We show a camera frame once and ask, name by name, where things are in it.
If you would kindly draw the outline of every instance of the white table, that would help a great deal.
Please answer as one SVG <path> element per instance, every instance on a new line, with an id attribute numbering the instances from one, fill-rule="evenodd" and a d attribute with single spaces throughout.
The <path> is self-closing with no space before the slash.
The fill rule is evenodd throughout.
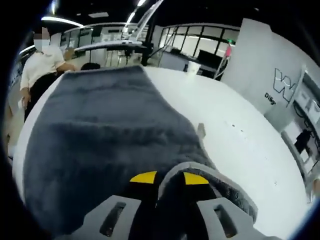
<path id="1" fill-rule="evenodd" d="M 113 41 L 104 41 L 104 42 L 96 42 L 90 45 L 85 45 L 81 47 L 77 47 L 74 51 L 89 51 L 96 49 L 107 49 L 111 47 L 125 47 L 125 46 L 141 46 L 141 41 L 133 41 L 133 40 L 113 40 Z"/>
<path id="2" fill-rule="evenodd" d="M 204 123 L 205 149 L 217 169 L 238 183 L 258 207 L 254 227 L 288 239 L 308 206 L 297 164 L 279 133 L 248 101 L 222 82 L 185 72 L 145 67 L 166 101 L 194 127 Z M 32 127 L 60 79 L 45 92 L 22 128 L 13 174 L 23 198 L 23 165 Z"/>

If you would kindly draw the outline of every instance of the white cup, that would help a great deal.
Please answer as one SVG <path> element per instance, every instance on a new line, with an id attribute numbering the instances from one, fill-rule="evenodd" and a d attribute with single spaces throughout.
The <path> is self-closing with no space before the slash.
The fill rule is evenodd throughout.
<path id="1" fill-rule="evenodd" d="M 189 61 L 188 69 L 186 72 L 188 77 L 194 77 L 195 75 L 197 75 L 200 66 L 201 65 L 199 63 L 196 63 L 194 61 Z"/>

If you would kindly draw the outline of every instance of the white shirt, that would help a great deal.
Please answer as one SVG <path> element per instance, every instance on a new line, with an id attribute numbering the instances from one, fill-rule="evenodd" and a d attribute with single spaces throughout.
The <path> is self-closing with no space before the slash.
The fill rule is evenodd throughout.
<path id="1" fill-rule="evenodd" d="M 35 52 L 26 61 L 21 77 L 20 90 L 31 88 L 44 75 L 55 73 L 65 63 L 59 47 L 49 45 L 42 52 Z"/>

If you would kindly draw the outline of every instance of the hand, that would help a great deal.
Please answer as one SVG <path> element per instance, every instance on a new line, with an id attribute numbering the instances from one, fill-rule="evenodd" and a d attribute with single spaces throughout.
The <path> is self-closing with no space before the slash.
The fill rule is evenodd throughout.
<path id="1" fill-rule="evenodd" d="M 23 104 L 24 109 L 27 108 L 27 105 L 28 105 L 28 103 L 29 103 L 30 101 L 31 101 L 31 95 L 30 95 L 30 93 L 25 94 L 25 96 L 23 96 L 23 98 L 22 98 L 22 104 Z"/>

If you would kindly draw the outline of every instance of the white partition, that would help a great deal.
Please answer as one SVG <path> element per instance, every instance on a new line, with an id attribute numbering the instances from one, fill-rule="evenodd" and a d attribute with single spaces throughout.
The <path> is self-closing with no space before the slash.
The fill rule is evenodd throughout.
<path id="1" fill-rule="evenodd" d="M 304 66 L 320 87 L 320 69 L 305 52 L 269 25 L 245 18 L 221 81 L 265 114 L 289 104 Z"/>

